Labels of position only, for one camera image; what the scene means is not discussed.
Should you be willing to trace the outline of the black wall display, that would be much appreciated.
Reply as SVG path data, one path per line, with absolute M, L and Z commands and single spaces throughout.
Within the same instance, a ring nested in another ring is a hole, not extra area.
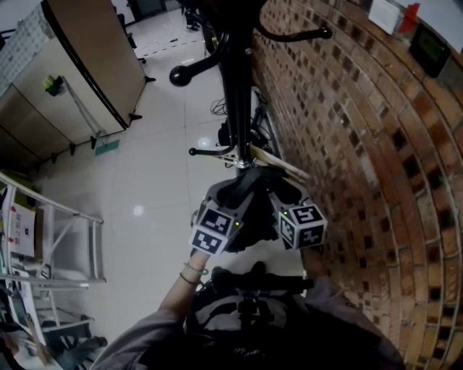
M 409 51 L 431 78 L 437 78 L 451 55 L 450 48 L 423 24 L 417 26 Z

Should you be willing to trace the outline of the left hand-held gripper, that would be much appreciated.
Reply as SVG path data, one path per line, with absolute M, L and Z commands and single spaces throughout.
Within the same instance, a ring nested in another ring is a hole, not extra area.
M 192 216 L 190 246 L 211 256 L 231 251 L 252 198 L 240 179 L 212 185 Z

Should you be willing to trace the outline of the black swivel chair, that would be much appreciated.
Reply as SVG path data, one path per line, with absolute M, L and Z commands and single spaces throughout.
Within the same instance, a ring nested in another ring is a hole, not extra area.
M 98 349 L 108 345 L 105 337 L 92 335 L 89 323 L 44 332 L 43 336 L 51 355 L 63 370 L 75 370 Z

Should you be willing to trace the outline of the black chest mount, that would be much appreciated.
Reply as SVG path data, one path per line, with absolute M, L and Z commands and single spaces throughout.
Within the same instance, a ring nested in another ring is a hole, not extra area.
M 221 267 L 213 269 L 210 279 L 217 293 L 229 293 L 243 297 L 238 304 L 239 318 L 244 327 L 253 322 L 271 322 L 273 314 L 264 307 L 266 298 L 282 300 L 302 294 L 314 287 L 312 279 L 302 276 L 279 276 L 266 271 L 264 262 L 256 262 L 245 274 L 235 274 Z

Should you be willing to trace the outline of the black coat rack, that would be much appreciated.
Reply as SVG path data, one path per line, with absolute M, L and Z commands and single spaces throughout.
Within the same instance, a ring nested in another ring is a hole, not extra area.
M 230 145 L 225 150 L 211 151 L 192 148 L 191 156 L 219 156 L 237 151 L 234 166 L 237 173 L 253 167 L 250 152 L 251 87 L 252 87 L 252 38 L 257 30 L 265 38 L 293 43 L 317 38 L 329 39 L 333 33 L 327 26 L 287 35 L 266 30 L 260 21 L 260 13 L 267 0 L 177 0 L 185 7 L 193 7 L 200 13 L 193 17 L 218 37 L 214 52 L 188 66 L 174 67 L 170 82 L 177 87 L 188 85 L 199 74 L 220 67 L 224 86 Z

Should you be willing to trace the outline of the folding partition screen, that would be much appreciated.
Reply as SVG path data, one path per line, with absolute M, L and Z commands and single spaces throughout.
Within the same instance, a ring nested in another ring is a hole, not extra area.
M 107 133 L 127 130 L 150 78 L 112 0 L 41 0 L 0 31 L 0 170 L 28 172 L 90 143 L 72 97 L 50 96 L 64 76 Z

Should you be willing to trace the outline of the green-headed floor mop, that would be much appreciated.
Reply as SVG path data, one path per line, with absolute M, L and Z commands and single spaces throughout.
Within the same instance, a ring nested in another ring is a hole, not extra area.
M 76 92 L 68 83 L 67 79 L 64 76 L 61 76 L 61 79 L 63 81 L 63 86 L 72 97 L 78 111 L 80 112 L 81 116 L 83 117 L 85 123 L 88 125 L 92 133 L 90 136 L 90 143 L 91 149 L 95 151 L 95 155 L 102 155 L 104 153 L 111 152 L 117 149 L 119 147 L 119 140 L 116 139 L 114 141 L 109 141 L 109 139 L 107 138 L 108 135 L 106 131 L 93 117 L 91 112 L 85 107 L 83 102 L 77 96 Z

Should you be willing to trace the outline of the wooden clothes hanger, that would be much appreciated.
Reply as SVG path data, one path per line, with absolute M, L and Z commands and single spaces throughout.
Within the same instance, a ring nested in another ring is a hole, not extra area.
M 225 164 L 232 165 L 240 170 L 247 169 L 252 165 L 278 168 L 283 170 L 288 177 L 300 182 L 301 184 L 308 182 L 311 179 L 311 176 L 302 169 L 285 162 L 259 147 L 250 145 L 250 154 L 251 160 L 249 165 L 245 165 L 244 161 L 239 159 L 236 147 L 228 147 L 224 150 L 212 150 L 211 153 L 208 153 L 208 156 L 220 160 Z

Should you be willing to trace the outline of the green wrist band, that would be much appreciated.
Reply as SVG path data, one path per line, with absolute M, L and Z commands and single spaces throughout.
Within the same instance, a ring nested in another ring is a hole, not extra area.
M 197 268 L 191 265 L 189 262 L 184 263 L 184 268 L 180 272 L 179 276 L 186 283 L 190 285 L 203 285 L 203 278 L 209 274 L 209 270 L 205 267 Z

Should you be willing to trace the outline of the person's grey jacket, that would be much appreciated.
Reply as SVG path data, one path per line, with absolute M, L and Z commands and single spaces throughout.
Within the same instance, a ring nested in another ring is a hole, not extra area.
M 391 341 L 327 277 L 303 296 L 212 283 L 188 317 L 160 310 L 111 343 L 92 370 L 406 370 Z

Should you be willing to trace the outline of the green holder on partition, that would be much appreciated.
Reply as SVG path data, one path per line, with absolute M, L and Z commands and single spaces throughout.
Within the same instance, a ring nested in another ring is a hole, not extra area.
M 52 97 L 56 97 L 64 92 L 64 80 L 62 76 L 54 78 L 52 76 L 47 76 L 42 81 L 42 86 L 44 90 Z

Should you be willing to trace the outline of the metal storage rack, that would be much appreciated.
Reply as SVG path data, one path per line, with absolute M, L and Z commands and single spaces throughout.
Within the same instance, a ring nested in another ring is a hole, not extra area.
M 33 210 L 35 256 L 9 248 L 14 203 Z M 94 317 L 79 299 L 92 285 L 105 283 L 101 272 L 103 220 L 60 204 L 32 184 L 0 171 L 0 351 L 7 367 L 63 370 L 47 347 L 44 332 L 89 323 Z M 88 370 L 94 354 L 76 370 Z

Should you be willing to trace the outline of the person's right forearm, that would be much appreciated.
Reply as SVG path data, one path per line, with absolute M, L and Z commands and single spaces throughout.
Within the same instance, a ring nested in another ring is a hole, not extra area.
M 305 274 L 313 282 L 313 286 L 310 288 L 311 291 L 324 288 L 330 291 L 339 290 L 338 285 L 328 275 L 326 261 L 319 251 L 306 248 L 302 249 L 300 253 Z

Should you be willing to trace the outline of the white wall paper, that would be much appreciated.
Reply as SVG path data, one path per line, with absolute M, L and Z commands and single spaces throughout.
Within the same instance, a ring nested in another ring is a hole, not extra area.
M 400 9 L 387 0 L 373 0 L 368 19 L 385 33 L 392 35 L 399 19 L 399 14 Z

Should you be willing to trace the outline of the red wall paper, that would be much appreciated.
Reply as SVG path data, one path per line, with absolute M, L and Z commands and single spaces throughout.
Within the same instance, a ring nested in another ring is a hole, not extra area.
M 413 3 L 407 5 L 403 11 L 402 23 L 399 26 L 397 32 L 399 34 L 408 33 L 412 31 L 417 24 L 418 16 L 417 13 L 420 8 L 420 3 Z

